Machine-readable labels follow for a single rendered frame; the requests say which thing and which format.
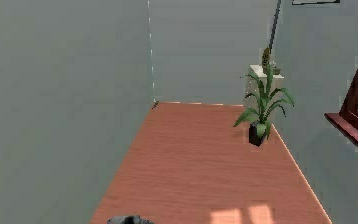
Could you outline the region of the white stand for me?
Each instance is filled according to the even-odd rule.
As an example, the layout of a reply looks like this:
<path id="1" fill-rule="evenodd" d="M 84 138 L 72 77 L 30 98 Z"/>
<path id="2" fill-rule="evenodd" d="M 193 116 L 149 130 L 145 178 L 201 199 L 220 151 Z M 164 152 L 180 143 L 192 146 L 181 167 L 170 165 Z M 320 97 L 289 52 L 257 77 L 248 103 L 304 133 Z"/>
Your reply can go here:
<path id="1" fill-rule="evenodd" d="M 263 84 L 266 84 L 267 82 L 267 75 L 264 73 L 264 69 L 261 65 L 250 65 L 248 67 L 248 74 L 245 76 L 246 80 L 246 87 L 244 95 L 247 95 L 249 93 L 255 93 L 259 95 L 259 87 L 257 82 L 252 78 L 252 75 L 257 75 L 258 79 L 263 82 Z M 281 88 L 283 83 L 284 77 L 279 75 L 273 76 L 273 81 L 271 85 L 271 90 L 274 90 L 275 88 Z M 254 96 L 244 98 L 243 105 L 246 108 L 253 108 L 256 111 L 259 111 L 259 106 L 257 103 L 257 100 Z"/>

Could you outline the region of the green plant in black pot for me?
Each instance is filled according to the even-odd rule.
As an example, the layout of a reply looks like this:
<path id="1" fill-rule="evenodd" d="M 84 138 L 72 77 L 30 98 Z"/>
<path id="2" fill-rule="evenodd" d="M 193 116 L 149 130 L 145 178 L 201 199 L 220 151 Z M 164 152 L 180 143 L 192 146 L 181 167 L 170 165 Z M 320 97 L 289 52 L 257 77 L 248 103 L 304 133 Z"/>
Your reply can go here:
<path id="1" fill-rule="evenodd" d="M 257 89 L 253 92 L 247 92 L 245 99 L 253 97 L 256 106 L 245 108 L 233 124 L 234 127 L 238 127 L 241 123 L 248 122 L 249 143 L 257 147 L 261 146 L 264 140 L 270 136 L 272 127 L 270 115 L 275 109 L 279 108 L 283 116 L 286 116 L 284 105 L 295 106 L 294 98 L 287 88 L 272 86 L 275 77 L 274 65 L 268 63 L 265 70 L 267 72 L 266 81 L 263 81 L 255 71 L 246 74 L 246 77 L 253 80 L 257 85 Z"/>

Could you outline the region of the grey cloth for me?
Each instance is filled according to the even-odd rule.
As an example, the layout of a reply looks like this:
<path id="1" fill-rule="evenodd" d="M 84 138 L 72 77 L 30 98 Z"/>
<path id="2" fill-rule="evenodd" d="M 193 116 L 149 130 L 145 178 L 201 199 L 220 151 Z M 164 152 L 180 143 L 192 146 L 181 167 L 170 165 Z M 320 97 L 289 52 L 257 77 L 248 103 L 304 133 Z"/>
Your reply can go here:
<path id="1" fill-rule="evenodd" d="M 144 219 L 139 215 L 114 216 L 107 220 L 107 224 L 155 224 L 153 221 Z"/>

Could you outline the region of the framed wall picture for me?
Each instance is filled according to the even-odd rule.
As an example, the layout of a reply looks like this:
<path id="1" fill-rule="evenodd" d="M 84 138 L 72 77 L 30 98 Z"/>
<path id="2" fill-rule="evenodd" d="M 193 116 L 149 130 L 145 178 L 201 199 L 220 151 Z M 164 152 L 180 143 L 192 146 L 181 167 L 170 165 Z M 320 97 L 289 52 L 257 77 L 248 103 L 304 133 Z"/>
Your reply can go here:
<path id="1" fill-rule="evenodd" d="M 319 5 L 319 4 L 336 4 L 341 0 L 292 0 L 292 5 Z"/>

